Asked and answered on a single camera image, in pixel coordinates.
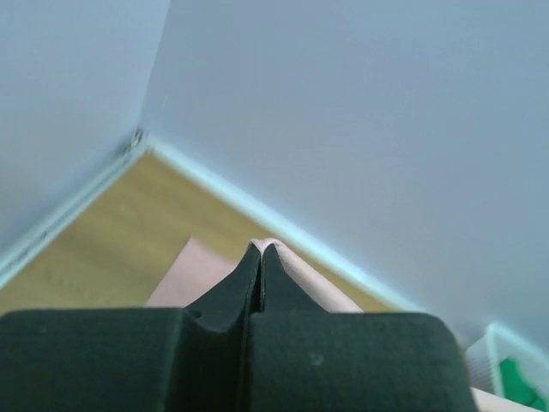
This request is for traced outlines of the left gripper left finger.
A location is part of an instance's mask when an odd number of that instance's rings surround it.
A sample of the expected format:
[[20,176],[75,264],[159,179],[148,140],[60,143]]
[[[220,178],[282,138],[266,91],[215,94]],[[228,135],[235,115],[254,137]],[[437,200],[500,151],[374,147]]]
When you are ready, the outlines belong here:
[[234,411],[260,252],[185,308],[1,318],[4,411]]

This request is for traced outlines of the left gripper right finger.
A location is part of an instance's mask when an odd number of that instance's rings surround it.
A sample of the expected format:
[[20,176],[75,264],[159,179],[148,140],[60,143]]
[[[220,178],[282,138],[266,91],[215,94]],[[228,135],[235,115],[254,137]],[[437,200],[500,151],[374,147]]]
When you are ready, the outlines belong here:
[[331,313],[262,255],[250,316],[251,411],[473,411],[461,350],[426,313]]

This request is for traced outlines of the pink printed t shirt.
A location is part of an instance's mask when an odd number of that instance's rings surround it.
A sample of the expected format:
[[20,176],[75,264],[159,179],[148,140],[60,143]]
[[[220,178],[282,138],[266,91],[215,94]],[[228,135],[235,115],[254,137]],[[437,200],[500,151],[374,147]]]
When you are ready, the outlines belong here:
[[[267,256],[273,246],[281,258],[282,267],[320,307],[329,312],[362,313],[361,309],[342,290],[313,269],[287,245],[278,239],[253,239],[249,243]],[[170,269],[148,298],[146,305],[153,307],[186,307],[198,300],[225,279],[237,264],[190,239],[178,254]]]

